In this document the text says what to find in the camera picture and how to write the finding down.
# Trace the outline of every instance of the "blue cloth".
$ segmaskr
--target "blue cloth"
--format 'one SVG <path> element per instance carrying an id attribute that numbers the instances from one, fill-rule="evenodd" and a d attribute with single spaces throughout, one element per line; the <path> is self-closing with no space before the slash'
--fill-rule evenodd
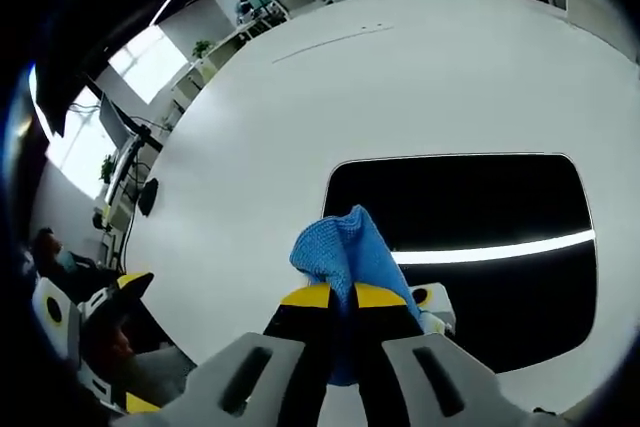
<path id="1" fill-rule="evenodd" d="M 420 322 L 420 310 L 402 272 L 371 216 L 360 205 L 356 205 L 349 215 L 326 217 L 307 227 L 296 240 L 290 261 L 312 283 L 327 282 L 331 286 L 343 315 L 349 310 L 353 283 L 362 282 L 384 287 L 401 296 Z M 339 359 L 331 383 L 349 385 L 353 382 L 348 359 Z"/>

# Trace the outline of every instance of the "white table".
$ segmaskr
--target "white table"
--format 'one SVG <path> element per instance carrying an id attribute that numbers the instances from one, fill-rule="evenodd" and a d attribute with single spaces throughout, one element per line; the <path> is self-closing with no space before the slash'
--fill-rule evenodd
<path id="1" fill-rule="evenodd" d="M 595 325 L 574 351 L 499 377 L 525 407 L 591 392 L 640 310 L 640 89 L 627 58 L 563 19 L 531 0 L 350 0 L 251 41 L 169 138 L 154 210 L 135 219 L 129 270 L 156 273 L 144 301 L 160 325 L 198 363 L 261 331 L 302 283 L 288 255 L 342 162 L 560 152 L 597 234 Z M 352 425 L 356 397 L 330 389 L 323 422 Z"/>

